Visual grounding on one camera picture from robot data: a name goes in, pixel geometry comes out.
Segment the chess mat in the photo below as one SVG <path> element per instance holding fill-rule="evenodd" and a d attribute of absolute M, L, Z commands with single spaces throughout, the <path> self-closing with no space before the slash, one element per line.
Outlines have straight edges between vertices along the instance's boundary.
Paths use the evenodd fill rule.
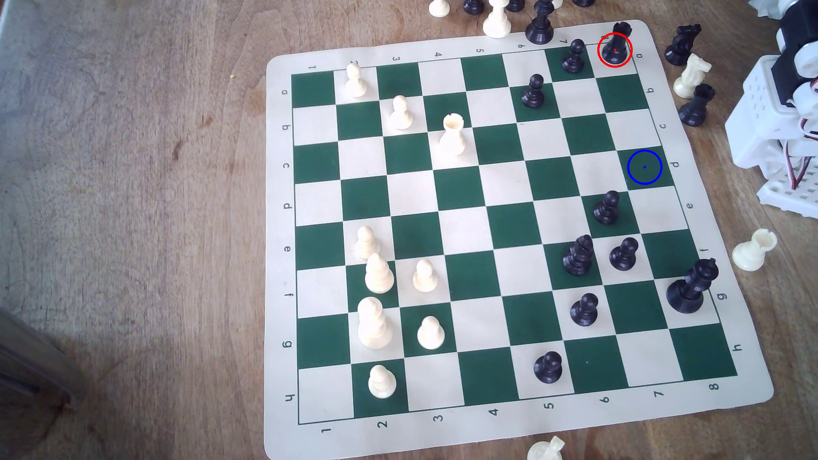
<path fill-rule="evenodd" d="M 322 460 L 563 431 L 732 408 L 772 396 L 747 305 L 712 215 L 647 26 L 628 21 L 632 59 L 611 68 L 596 44 L 613 23 L 279 56 L 267 68 L 267 249 L 264 438 L 275 460 Z M 579 74 L 560 68 L 574 38 Z M 356 61 L 368 84 L 344 94 Z M 541 74 L 545 104 L 520 101 Z M 389 126 L 407 98 L 409 129 Z M 465 120 L 466 150 L 437 151 L 443 117 Z M 620 192 L 619 218 L 593 206 Z M 395 273 L 383 295 L 353 253 L 373 228 Z M 593 237 L 591 271 L 561 258 Z M 620 272 L 609 252 L 640 245 Z M 699 258 L 721 274 L 693 314 L 665 290 Z M 412 275 L 429 259 L 438 287 Z M 599 317 L 569 308 L 587 293 Z M 380 299 L 394 330 L 381 350 L 357 338 L 357 304 Z M 435 316 L 437 350 L 416 331 Z M 555 350 L 562 377 L 541 383 Z M 368 390 L 383 364 L 388 399 Z"/>

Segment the wood grain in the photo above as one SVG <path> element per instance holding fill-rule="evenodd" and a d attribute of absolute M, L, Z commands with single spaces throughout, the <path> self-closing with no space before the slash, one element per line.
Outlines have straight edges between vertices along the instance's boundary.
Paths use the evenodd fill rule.
<path fill-rule="evenodd" d="M 532 3 L 511 15 L 513 31 Z M 425 0 L 8 0 L 0 30 L 0 307 L 90 381 L 33 459 L 266 458 L 262 438 L 264 72 L 276 55 L 481 33 Z M 777 21 L 744 2 L 566 2 L 556 27 L 641 19 L 663 48 L 698 22 L 713 64 L 688 129 L 775 384 L 765 404 L 559 433 L 564 458 L 818 455 L 818 221 L 762 206 L 723 124 Z M 666 65 L 671 83 L 681 69 Z M 524 458 L 553 434 L 373 458 Z"/>

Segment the captured chess piece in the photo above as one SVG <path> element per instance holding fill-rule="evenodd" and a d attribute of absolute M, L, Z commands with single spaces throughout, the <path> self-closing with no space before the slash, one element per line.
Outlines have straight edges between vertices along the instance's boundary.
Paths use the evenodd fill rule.
<path fill-rule="evenodd" d="M 693 99 L 679 107 L 679 120 L 688 126 L 701 126 L 708 116 L 707 105 L 716 96 L 716 90 L 702 83 L 693 90 Z"/>
<path fill-rule="evenodd" d="M 687 271 L 685 279 L 675 280 L 667 287 L 667 302 L 679 313 L 695 313 L 704 302 L 702 292 L 718 277 L 715 259 L 699 259 Z"/>

